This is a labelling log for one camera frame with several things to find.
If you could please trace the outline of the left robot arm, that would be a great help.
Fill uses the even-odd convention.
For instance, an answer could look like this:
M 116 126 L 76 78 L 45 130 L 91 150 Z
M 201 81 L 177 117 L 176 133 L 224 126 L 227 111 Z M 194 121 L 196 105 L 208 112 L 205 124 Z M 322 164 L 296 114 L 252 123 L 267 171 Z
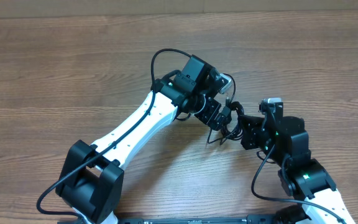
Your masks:
M 156 79 L 144 102 L 109 134 L 69 149 L 55 190 L 78 223 L 117 223 L 114 215 L 122 191 L 124 171 L 140 149 L 162 128 L 186 113 L 218 130 L 228 110 L 214 98 L 230 89 L 233 79 L 195 55 L 182 70 Z

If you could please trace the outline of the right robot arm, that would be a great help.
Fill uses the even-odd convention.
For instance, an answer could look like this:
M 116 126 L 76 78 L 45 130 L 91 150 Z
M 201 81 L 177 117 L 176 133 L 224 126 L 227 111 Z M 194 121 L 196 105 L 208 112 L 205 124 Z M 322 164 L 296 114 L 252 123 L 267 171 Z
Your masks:
M 353 223 L 337 185 L 311 156 L 309 136 L 301 118 L 242 115 L 244 149 L 259 148 L 264 162 L 273 160 L 291 205 L 279 210 L 272 223 Z

